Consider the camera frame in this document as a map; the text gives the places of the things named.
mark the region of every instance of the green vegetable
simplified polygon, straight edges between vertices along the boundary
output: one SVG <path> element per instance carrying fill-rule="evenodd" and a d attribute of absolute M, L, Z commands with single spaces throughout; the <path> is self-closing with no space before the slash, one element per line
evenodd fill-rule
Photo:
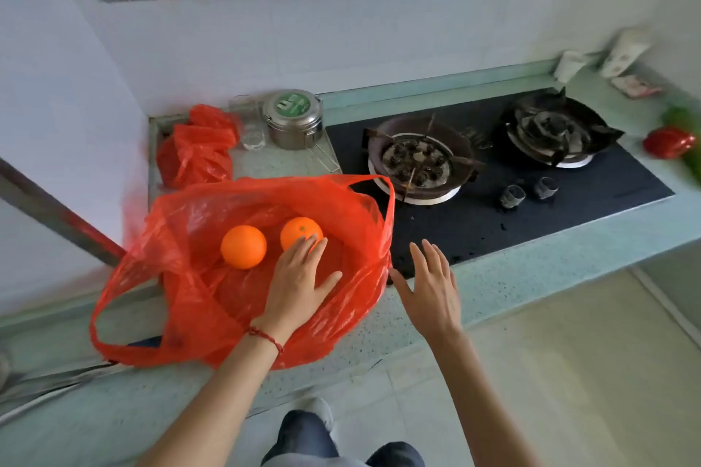
<path fill-rule="evenodd" d="M 665 126 L 674 126 L 696 136 L 698 144 L 682 155 L 681 159 L 684 160 L 696 180 L 701 184 L 701 118 L 689 109 L 672 107 L 664 112 L 662 122 Z"/>

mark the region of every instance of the floor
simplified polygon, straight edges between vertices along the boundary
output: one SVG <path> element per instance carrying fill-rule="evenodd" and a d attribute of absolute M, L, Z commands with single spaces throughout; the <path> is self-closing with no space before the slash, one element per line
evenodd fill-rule
<path fill-rule="evenodd" d="M 701 352 L 628 271 L 470 330 L 496 391 L 547 466 L 691 466 Z M 427 348 L 322 392 L 341 454 L 405 440 L 426 465 L 471 466 Z M 246 420 L 229 466 L 257 466 L 293 405 Z"/>

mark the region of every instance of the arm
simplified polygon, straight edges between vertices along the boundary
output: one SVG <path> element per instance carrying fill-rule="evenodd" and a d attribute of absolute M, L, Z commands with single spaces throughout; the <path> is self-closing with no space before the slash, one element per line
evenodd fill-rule
<path fill-rule="evenodd" d="M 316 268 L 327 244 L 310 252 L 315 236 L 298 240 L 277 261 L 265 312 L 251 321 L 279 344 L 306 323 L 333 290 L 337 271 L 314 289 Z M 256 392 L 277 357 L 274 344 L 245 335 L 175 423 L 139 460 L 139 467 L 223 466 Z"/>
<path fill-rule="evenodd" d="M 460 324 L 455 276 L 437 246 L 423 241 L 424 254 L 410 245 L 416 268 L 412 291 L 390 270 L 409 319 L 428 342 L 450 390 L 465 439 L 477 467 L 538 467 L 533 450 L 504 410 L 482 372 L 472 343 Z"/>

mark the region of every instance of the gas stove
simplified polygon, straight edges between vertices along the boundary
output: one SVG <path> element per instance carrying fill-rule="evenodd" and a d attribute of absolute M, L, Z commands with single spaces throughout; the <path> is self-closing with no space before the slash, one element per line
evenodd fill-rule
<path fill-rule="evenodd" d="M 564 93 L 501 96 L 327 128 L 347 174 L 390 178 L 392 264 L 414 276 L 409 242 L 451 264 L 652 203 L 674 193 L 616 142 L 623 134 Z M 353 188 L 384 213 L 380 181 Z"/>

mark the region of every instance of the black stove top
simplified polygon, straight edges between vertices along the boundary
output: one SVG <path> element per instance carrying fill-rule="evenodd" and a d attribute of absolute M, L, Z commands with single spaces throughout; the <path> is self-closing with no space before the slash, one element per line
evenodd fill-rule
<path fill-rule="evenodd" d="M 477 180 L 464 184 L 448 201 L 432 206 L 397 201 L 392 264 L 405 277 L 414 276 L 410 241 L 427 239 L 436 243 L 452 265 L 674 194 L 618 144 L 579 169 L 553 168 L 532 160 L 507 139 L 499 122 L 507 107 L 526 94 L 405 113 L 415 117 L 435 113 L 436 121 L 469 137 L 475 157 L 484 163 Z M 363 130 L 376 128 L 390 118 L 327 127 L 343 173 L 369 173 L 368 156 L 361 147 Z M 543 176 L 556 179 L 559 191 L 551 198 L 539 200 L 532 187 Z M 512 184 L 520 185 L 529 195 L 515 209 L 505 210 L 498 198 Z M 354 185 L 353 189 L 375 198 L 385 213 L 388 195 L 372 180 Z"/>

